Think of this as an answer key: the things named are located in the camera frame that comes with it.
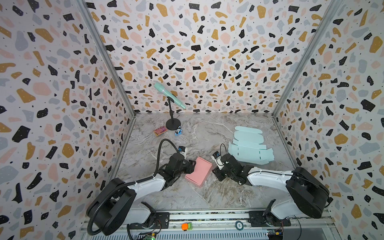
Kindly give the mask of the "pink paper box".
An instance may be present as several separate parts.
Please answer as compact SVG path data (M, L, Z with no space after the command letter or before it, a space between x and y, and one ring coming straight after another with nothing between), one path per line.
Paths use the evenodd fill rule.
M191 174L186 174L185 179L201 188L211 172L213 164L201 157L196 159L195 169Z

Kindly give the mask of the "mint paper box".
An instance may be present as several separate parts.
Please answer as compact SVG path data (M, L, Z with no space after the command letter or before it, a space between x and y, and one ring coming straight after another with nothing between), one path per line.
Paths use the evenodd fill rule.
M273 149L264 144L263 131L236 126L234 139L229 143L229 153L239 162L266 165L275 160Z

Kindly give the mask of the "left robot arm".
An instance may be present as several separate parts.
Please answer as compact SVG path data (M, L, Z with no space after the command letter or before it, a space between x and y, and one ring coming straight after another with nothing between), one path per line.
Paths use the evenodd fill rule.
M156 210L141 199L172 186L183 174L194 172L196 161L186 160L180 153L147 178L125 182L111 180L87 209L90 218L87 233L94 236L113 234L122 225L139 225L145 229L156 225Z

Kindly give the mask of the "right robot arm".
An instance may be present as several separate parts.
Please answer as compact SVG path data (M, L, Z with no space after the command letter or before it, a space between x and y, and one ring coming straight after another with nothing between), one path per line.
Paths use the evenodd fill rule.
M220 182L230 178L240 186L264 186L289 195L279 202L271 200L264 212L255 218L258 225L281 226L283 220L301 214L320 219L331 199L329 190L302 167L293 171L273 171L242 166L231 154L221 155L218 151L213 153L212 159L217 164L213 173Z

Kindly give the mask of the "small pink card box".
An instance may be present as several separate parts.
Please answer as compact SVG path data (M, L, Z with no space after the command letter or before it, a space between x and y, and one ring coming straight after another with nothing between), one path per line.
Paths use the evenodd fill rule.
M166 128L166 126L162 126L160 128L157 128L154 130L154 134L156 137L159 137L161 135L163 135L164 133L166 133L168 131L168 129Z

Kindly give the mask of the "small blue toy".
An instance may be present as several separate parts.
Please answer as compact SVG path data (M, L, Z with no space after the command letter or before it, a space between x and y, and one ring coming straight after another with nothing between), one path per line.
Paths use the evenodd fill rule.
M181 135L182 133L183 133L183 130L182 130L181 126L179 126L179 127L176 129L176 131L175 131L175 136L179 136L179 135Z

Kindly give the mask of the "black microphone stand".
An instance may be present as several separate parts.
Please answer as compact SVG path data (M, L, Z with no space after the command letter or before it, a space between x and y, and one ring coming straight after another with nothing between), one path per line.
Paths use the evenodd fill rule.
M174 100L171 97L167 97L167 100L171 118L166 122L166 128L170 131L176 131L181 126L181 122L180 120L174 118L174 111L171 106L171 103L173 103Z

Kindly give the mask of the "orange button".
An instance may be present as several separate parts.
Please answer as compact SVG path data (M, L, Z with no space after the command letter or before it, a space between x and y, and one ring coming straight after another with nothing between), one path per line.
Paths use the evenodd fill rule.
M183 223L182 226L181 226L181 229L183 231L190 231L193 229L193 225L191 222L188 222L188 223Z

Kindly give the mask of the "mint green microphone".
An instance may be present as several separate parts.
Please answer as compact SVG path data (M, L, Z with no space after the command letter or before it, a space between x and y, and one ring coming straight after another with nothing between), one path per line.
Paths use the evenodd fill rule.
M182 101L180 101L177 97L175 97L171 92L169 92L162 84L156 82L154 84L154 87L161 94L165 95L166 97L171 98L174 101L174 103L177 104L179 107L181 107L183 110L187 109L185 104Z

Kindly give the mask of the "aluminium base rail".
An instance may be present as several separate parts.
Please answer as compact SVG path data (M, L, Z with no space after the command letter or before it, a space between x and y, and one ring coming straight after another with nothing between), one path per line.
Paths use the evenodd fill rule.
M89 236L81 228L81 240L340 240L328 212L320 219L296 215L271 227L255 220L263 209L163 210L156 214L156 226L145 229L134 226L130 231L122 225L109 236ZM183 223L193 229L183 231Z

